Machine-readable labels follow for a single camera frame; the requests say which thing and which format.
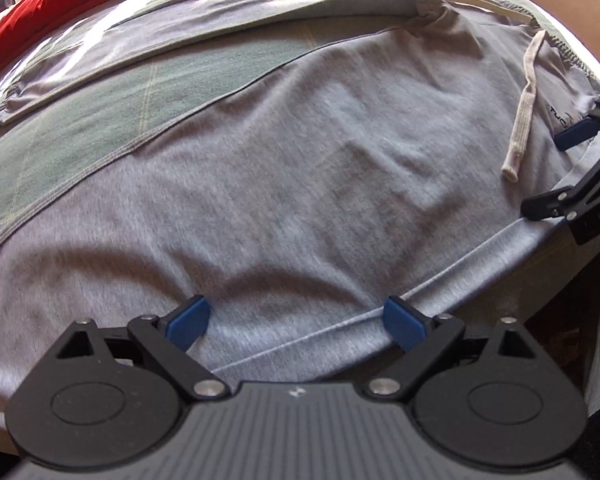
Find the triangular cutout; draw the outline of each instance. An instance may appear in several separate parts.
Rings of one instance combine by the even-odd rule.
[[[58,359],[93,355],[93,347],[86,332],[76,332],[69,342],[58,352]]]
[[[507,330],[504,333],[498,354],[506,357],[522,357],[524,359],[534,359],[536,357],[536,354],[520,337],[520,334],[513,330]]]

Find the beige drawstring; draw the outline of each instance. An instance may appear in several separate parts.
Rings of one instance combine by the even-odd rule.
[[[525,52],[523,61],[526,77],[526,85],[522,90],[520,102],[518,102],[518,110],[516,111],[516,120],[513,123],[513,131],[509,139],[509,151],[502,165],[502,174],[507,180],[514,184],[518,181],[518,171],[520,163],[525,156],[526,140],[529,137],[529,129],[531,128],[531,117],[534,112],[534,103],[536,101],[536,69],[534,62],[542,46],[545,31],[540,30],[531,40]]]

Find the metal screw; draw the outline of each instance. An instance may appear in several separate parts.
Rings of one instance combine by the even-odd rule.
[[[224,383],[216,379],[205,379],[193,386],[193,391],[200,397],[218,397],[224,394]]]
[[[300,386],[296,386],[293,390],[289,390],[289,395],[299,399],[306,394],[306,390]]]
[[[400,383],[394,379],[380,377],[369,383],[369,389],[376,395],[393,395],[400,391]]]

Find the drawstring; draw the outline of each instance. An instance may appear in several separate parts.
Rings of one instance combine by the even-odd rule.
[[[526,85],[522,90],[518,110],[516,111],[516,120],[513,123],[513,131],[509,139],[509,151],[502,165],[502,174],[507,180],[514,184],[518,181],[518,171],[520,163],[525,156],[526,140],[529,137],[531,128],[531,116],[534,112],[534,102],[536,101],[536,69],[534,61],[538,56],[545,31],[540,30],[531,40],[525,52],[524,69]]]

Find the gray ribbed panel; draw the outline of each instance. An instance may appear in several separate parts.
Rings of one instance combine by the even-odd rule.
[[[306,394],[293,397],[298,386]],[[163,448],[108,472],[28,464],[11,480],[486,480],[499,475],[430,448],[400,406],[370,402],[350,384],[245,384],[200,404]],[[570,466],[509,480],[581,479]]]

